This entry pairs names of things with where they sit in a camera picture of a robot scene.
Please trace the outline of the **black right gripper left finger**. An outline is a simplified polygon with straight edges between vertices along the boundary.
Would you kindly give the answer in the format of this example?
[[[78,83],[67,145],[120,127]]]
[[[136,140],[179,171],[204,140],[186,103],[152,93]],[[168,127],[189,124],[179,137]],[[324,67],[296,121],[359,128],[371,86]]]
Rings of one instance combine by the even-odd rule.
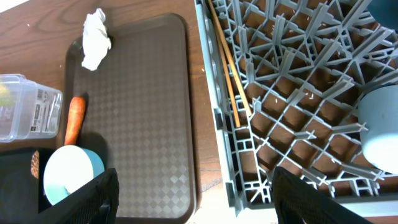
[[[44,210],[34,223],[39,224],[114,224],[119,205],[116,169],[105,170],[61,202]]]

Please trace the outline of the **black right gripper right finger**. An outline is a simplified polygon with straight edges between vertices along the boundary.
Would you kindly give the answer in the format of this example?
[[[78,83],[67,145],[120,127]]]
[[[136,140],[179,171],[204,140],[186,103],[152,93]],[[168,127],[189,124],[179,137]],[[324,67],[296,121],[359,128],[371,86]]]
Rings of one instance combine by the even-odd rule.
[[[279,223],[356,224],[365,218],[341,206],[283,167],[276,167],[272,193]]]

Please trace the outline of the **light blue cup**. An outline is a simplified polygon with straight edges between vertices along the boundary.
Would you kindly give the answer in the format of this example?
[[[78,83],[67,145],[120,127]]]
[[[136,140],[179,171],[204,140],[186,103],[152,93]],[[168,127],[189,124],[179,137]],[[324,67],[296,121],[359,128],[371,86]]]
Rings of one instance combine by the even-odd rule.
[[[364,157],[380,170],[397,174],[397,86],[378,88],[361,99],[358,121]]]

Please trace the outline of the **orange carrot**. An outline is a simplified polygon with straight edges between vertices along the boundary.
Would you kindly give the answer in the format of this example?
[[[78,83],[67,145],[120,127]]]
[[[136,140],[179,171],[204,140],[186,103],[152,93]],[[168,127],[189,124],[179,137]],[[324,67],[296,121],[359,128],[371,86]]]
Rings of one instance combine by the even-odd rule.
[[[73,97],[68,111],[64,145],[75,145],[83,124],[86,101],[82,97]]]

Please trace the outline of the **dark blue bowl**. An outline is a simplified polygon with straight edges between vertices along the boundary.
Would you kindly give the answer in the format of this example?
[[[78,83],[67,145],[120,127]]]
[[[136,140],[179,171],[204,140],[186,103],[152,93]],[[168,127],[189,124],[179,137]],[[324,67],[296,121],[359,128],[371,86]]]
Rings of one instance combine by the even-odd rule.
[[[372,0],[368,11],[380,25],[397,30],[397,0]]]

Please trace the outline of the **brown mushroom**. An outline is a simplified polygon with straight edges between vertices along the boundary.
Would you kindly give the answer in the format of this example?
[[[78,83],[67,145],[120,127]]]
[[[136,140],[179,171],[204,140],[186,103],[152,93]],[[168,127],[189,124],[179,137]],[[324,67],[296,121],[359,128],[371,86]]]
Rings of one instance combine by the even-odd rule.
[[[36,178],[39,178],[39,152],[35,151],[30,161],[30,173]]]

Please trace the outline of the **light blue rice bowl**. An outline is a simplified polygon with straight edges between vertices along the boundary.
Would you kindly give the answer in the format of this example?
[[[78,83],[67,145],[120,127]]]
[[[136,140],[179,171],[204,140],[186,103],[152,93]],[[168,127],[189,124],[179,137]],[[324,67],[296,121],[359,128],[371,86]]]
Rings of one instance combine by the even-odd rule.
[[[44,170],[44,192],[55,205],[104,172],[104,164],[94,151],[74,145],[58,148]]]

